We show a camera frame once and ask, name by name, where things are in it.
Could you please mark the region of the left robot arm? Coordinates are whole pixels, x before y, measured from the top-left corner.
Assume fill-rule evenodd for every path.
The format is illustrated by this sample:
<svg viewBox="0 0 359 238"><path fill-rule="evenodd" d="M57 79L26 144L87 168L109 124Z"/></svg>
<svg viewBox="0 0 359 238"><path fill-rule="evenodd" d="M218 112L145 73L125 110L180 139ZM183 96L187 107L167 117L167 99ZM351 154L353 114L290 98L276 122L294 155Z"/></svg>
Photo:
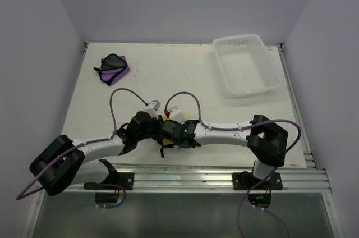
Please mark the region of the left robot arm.
<svg viewBox="0 0 359 238"><path fill-rule="evenodd" d="M140 111L125 127L100 139L76 144L67 135L56 137L30 164L30 172L50 196L69 187L85 163L133 151L139 142L156 139L163 119Z"/></svg>

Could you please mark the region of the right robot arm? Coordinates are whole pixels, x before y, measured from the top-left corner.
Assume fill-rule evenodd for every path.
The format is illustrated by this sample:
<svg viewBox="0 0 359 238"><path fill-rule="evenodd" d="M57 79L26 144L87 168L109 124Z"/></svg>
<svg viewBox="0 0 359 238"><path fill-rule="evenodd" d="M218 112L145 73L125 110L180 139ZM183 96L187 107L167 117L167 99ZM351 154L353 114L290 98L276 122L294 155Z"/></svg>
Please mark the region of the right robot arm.
<svg viewBox="0 0 359 238"><path fill-rule="evenodd" d="M213 144L249 148L256 157L250 183L254 188L262 189L270 182L269 174L284 166L288 131L263 115L254 115L251 121L228 129L213 125L205 127L198 120L188 120L183 124L166 120L158 136L180 148Z"/></svg>

